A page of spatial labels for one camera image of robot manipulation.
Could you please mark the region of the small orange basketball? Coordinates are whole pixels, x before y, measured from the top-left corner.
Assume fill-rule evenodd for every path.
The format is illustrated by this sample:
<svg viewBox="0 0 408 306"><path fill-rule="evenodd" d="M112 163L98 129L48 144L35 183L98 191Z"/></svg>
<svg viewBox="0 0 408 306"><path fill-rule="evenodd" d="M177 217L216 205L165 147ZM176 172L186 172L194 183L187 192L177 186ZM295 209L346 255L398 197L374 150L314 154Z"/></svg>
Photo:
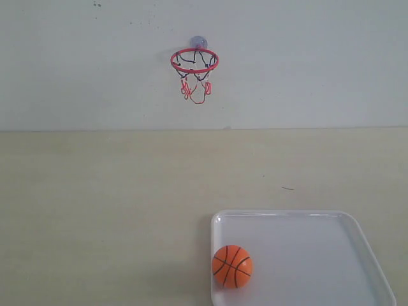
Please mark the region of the small orange basketball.
<svg viewBox="0 0 408 306"><path fill-rule="evenodd" d="M252 258L239 245L225 245L212 258L212 276L222 288L238 289L246 286L253 273Z"/></svg>

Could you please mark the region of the clear suction cup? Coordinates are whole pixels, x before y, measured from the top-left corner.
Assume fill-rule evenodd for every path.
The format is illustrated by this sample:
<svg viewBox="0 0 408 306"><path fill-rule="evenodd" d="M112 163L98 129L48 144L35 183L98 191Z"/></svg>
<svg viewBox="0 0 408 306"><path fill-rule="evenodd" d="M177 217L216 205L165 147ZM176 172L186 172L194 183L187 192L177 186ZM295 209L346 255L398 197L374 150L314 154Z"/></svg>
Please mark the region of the clear suction cup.
<svg viewBox="0 0 408 306"><path fill-rule="evenodd" d="M208 41L203 36L194 36L190 39L189 46L191 48L204 48L207 49Z"/></svg>

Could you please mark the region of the red mini basketball hoop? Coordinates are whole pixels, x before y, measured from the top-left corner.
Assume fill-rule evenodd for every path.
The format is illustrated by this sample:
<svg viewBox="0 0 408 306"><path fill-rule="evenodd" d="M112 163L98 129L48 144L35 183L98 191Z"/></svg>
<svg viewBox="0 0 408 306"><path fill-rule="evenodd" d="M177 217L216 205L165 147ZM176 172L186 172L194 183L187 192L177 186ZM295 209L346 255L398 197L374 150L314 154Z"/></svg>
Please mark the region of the red mini basketball hoop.
<svg viewBox="0 0 408 306"><path fill-rule="evenodd" d="M180 78L184 99L204 104L212 93L210 75L219 65L219 56L206 48L185 48L170 57L170 64Z"/></svg>

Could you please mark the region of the white plastic tray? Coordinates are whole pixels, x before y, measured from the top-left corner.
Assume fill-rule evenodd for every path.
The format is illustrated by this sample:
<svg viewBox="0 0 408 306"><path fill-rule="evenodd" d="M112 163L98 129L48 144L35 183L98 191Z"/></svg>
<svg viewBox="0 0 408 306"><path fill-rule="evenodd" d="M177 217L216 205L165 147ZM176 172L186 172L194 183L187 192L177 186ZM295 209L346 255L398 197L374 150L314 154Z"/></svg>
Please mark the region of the white plastic tray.
<svg viewBox="0 0 408 306"><path fill-rule="evenodd" d="M253 262L248 284L211 282L214 305L395 305L360 227L332 210L224 210L211 222L211 251L237 245Z"/></svg>

